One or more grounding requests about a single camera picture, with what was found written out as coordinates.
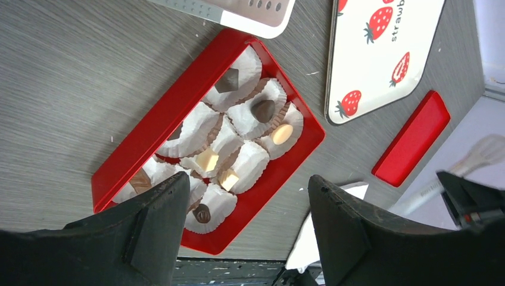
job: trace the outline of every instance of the white tray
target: white tray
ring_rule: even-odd
[[[444,2],[334,1],[326,79],[329,123],[343,124],[417,87]]]

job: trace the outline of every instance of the red plastic piece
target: red plastic piece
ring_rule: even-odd
[[[430,91],[384,152],[372,174],[400,186],[451,120],[444,101]]]
[[[268,203],[324,140],[325,131],[264,44],[246,33],[225,29],[203,50],[93,175],[91,188],[95,213],[116,205],[111,201],[112,198],[167,140],[248,45],[254,48],[263,63],[262,77],[277,78],[286,90],[288,101],[293,102],[303,114],[302,134],[284,156],[270,161],[261,178],[249,191],[238,195],[235,210],[215,231],[200,235],[185,229],[181,244],[218,255]],[[166,125],[161,125],[160,122],[166,122]]]

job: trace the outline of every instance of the strawberry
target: strawberry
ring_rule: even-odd
[[[361,99],[361,91],[351,91],[346,96],[344,96],[344,99],[342,102],[337,101],[338,105],[336,106],[338,108],[337,111],[335,112],[340,112],[340,117],[344,118],[349,116],[353,116],[356,114],[356,111],[358,111],[358,103],[360,102]]]
[[[393,70],[391,81],[389,82],[390,88],[395,87],[398,82],[401,82],[405,78],[405,74],[407,74],[407,70],[409,69],[409,61],[410,52],[407,52]]]
[[[346,4],[347,4],[347,0],[338,0],[338,14],[337,14],[337,16],[344,15],[344,13],[342,13],[341,11],[344,9]]]
[[[373,13],[370,17],[370,23],[366,23],[366,28],[364,29],[366,32],[366,43],[373,43],[374,40],[377,40],[384,33],[392,15],[393,8],[391,7],[383,7]]]

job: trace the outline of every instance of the wood grain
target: wood grain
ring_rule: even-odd
[[[222,257],[286,259],[312,174],[365,180],[366,200],[388,207],[484,91],[472,1],[447,0],[412,95],[332,127],[323,117],[330,19],[331,1],[299,0],[286,31],[265,41],[328,135]],[[57,229],[91,215],[91,175],[221,28],[144,0],[1,0],[0,228]],[[430,89],[453,119],[392,188],[370,170]]]

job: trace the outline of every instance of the chocolate truffle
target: chocolate truffle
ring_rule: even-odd
[[[205,204],[199,204],[193,211],[193,215],[199,223],[208,223],[210,221],[210,210]]]
[[[179,139],[181,131],[182,131],[182,124],[179,125],[179,127],[177,127],[177,129],[174,130],[174,132],[172,133],[172,135],[170,135],[170,137],[167,139],[167,141]]]
[[[261,123],[269,122],[275,112],[275,102],[273,100],[263,100],[251,107],[252,116]]]
[[[238,90],[238,70],[229,68],[225,74],[214,85],[217,92],[220,94],[224,92]]]

